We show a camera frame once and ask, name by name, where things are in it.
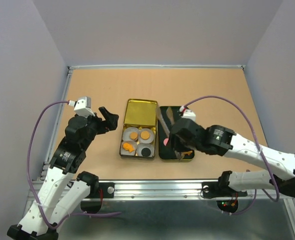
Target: screw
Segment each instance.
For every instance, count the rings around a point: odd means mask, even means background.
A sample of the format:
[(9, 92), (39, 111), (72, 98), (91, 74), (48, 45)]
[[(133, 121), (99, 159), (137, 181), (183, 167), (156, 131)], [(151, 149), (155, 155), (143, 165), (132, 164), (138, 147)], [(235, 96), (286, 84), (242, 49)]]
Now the screw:
[(209, 190), (209, 186), (207, 186), (207, 185), (203, 186), (202, 190), (203, 190), (203, 192), (205, 192), (206, 194), (210, 191), (210, 190)]
[(109, 193), (109, 194), (114, 193), (114, 188), (113, 188), (112, 186), (109, 186), (109, 187), (107, 188), (107, 193)]

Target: open tin box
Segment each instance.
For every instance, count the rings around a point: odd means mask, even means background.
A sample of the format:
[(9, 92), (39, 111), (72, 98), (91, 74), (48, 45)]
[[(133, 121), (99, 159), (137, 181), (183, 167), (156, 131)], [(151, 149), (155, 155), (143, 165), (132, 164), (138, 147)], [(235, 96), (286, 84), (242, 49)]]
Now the open tin box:
[(129, 99), (127, 101), (119, 154), (125, 159), (153, 160), (157, 138), (158, 102)]

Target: orange disc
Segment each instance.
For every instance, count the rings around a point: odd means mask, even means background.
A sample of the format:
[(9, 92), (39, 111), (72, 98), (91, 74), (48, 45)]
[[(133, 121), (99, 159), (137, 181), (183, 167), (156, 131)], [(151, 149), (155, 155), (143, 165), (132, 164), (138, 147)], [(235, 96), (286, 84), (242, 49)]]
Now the orange disc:
[(141, 132), (140, 136), (143, 140), (148, 140), (150, 137), (150, 133), (148, 131), (143, 131)]
[(138, 133), (133, 131), (130, 133), (129, 138), (132, 139), (133, 141), (138, 139)]

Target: metal frame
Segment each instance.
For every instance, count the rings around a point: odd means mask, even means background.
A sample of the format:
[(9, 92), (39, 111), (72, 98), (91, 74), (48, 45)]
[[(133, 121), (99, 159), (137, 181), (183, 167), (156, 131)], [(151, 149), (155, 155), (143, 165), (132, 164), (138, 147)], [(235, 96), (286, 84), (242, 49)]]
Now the metal frame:
[[(65, 100), (73, 70), (74, 69), (151, 69), (151, 68), (233, 68), (233, 69), (244, 69), (244, 65), (158, 65), (158, 64), (123, 64), (123, 65), (89, 65), (89, 66), (71, 66), (66, 78), (66, 84), (62, 94), (62, 100)], [(57, 140), (59, 124), (63, 113), (63, 106), (60, 107), (54, 130), (51, 136), (49, 147), (44, 160), (43, 170), (37, 181), (33, 182), (33, 186), (38, 191), (43, 180), (47, 174), (49, 167), (50, 156), (53, 154), (53, 147)], [(209, 199), (202, 198), (202, 187), (203, 182), (217, 181), (216, 179), (189, 179), (189, 180), (101, 180), (100, 182), (113, 182), (114, 186), (114, 198), (104, 199), (106, 202), (118, 202), (118, 201), (209, 201)], [(68, 187), (65, 188), (62, 193), (63, 197)], [(254, 191), (248, 190), (248, 196), (242, 199), (251, 199)], [(268, 190), (268, 192), (275, 197), (275, 191)], [(257, 191), (257, 199), (268, 199), (263, 191)], [(295, 205), (290, 197), (281, 195), (280, 198), (284, 201), (290, 223), (292, 225), (295, 234)], [(27, 197), (26, 207), (24, 214), (30, 208), (34, 200), (33, 194), (30, 191)], [(87, 198), (84, 201), (97, 201), (97, 199)]]
[(74, 69), (244, 69), (245, 65), (201, 65), (201, 64), (98, 64), (70, 66)]

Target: white disc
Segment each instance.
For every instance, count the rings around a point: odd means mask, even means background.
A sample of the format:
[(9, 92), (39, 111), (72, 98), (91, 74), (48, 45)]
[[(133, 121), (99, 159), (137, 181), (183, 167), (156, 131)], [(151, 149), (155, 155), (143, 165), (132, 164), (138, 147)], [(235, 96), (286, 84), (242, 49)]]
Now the white disc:
[(148, 148), (151, 151), (151, 154), (149, 155), (149, 157), (153, 157), (154, 155), (154, 146), (152, 144), (146, 144), (146, 143), (140, 143), (139, 145), (137, 145), (136, 148), (136, 153), (138, 156), (143, 157), (142, 156), (142, 150)]
[[(143, 139), (141, 137), (141, 133), (142, 132), (148, 132), (149, 133), (149, 138), (148, 139)], [(150, 144), (152, 143), (154, 140), (154, 132), (149, 129), (149, 128), (142, 128), (140, 131), (139, 131), (139, 134), (138, 134), (138, 141), (141, 143), (141, 144)]]
[(128, 127), (128, 128), (125, 129), (124, 132), (123, 132), (122, 140), (123, 140), (123, 141), (133, 141), (133, 140), (130, 138), (130, 134), (133, 133), (133, 132), (135, 132), (135, 133), (137, 133), (137, 135), (139, 135), (140, 130), (139, 130), (138, 128), (136, 128), (136, 127), (133, 127), (133, 126)]

